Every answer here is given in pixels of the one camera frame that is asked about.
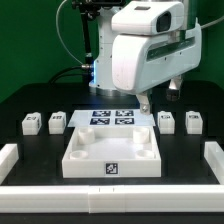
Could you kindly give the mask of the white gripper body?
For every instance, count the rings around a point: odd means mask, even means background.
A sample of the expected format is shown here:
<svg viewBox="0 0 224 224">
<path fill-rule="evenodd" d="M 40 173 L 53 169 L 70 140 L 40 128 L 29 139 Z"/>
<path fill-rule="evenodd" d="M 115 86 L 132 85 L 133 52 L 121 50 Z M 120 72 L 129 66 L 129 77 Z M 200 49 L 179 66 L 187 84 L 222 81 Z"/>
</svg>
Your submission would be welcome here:
<svg viewBox="0 0 224 224">
<path fill-rule="evenodd" d="M 139 94 L 196 68 L 201 60 L 199 24 L 186 39 L 169 44 L 169 35 L 118 35 L 112 47 L 112 80 L 127 94 Z"/>
</svg>

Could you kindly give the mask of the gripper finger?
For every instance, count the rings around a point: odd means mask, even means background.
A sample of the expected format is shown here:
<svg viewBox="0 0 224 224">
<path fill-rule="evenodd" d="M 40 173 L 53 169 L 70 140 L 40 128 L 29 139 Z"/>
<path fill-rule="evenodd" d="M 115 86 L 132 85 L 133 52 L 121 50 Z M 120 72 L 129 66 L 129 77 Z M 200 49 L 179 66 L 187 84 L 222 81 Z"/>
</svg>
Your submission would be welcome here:
<svg viewBox="0 0 224 224">
<path fill-rule="evenodd" d="M 166 90 L 166 97 L 169 101 L 177 101 L 180 98 L 182 82 L 182 76 L 176 76 L 170 80 L 169 87 Z"/>
<path fill-rule="evenodd" d="M 149 112 L 150 111 L 150 103 L 148 99 L 148 94 L 146 91 L 139 93 L 136 95 L 139 104 L 140 104 L 140 111 L 141 112 Z"/>
</svg>

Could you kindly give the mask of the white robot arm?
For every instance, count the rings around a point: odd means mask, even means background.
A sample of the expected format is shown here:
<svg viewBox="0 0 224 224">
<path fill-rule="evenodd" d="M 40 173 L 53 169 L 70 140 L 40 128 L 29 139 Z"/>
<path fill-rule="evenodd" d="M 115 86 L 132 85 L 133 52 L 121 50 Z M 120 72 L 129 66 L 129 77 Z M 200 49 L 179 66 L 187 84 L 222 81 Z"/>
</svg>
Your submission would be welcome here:
<svg viewBox="0 0 224 224">
<path fill-rule="evenodd" d="M 189 0 L 133 0 L 101 9 L 90 91 L 134 95 L 148 114 L 148 90 L 166 81 L 180 87 L 201 60 L 201 26 L 188 21 L 189 6 Z"/>
</svg>

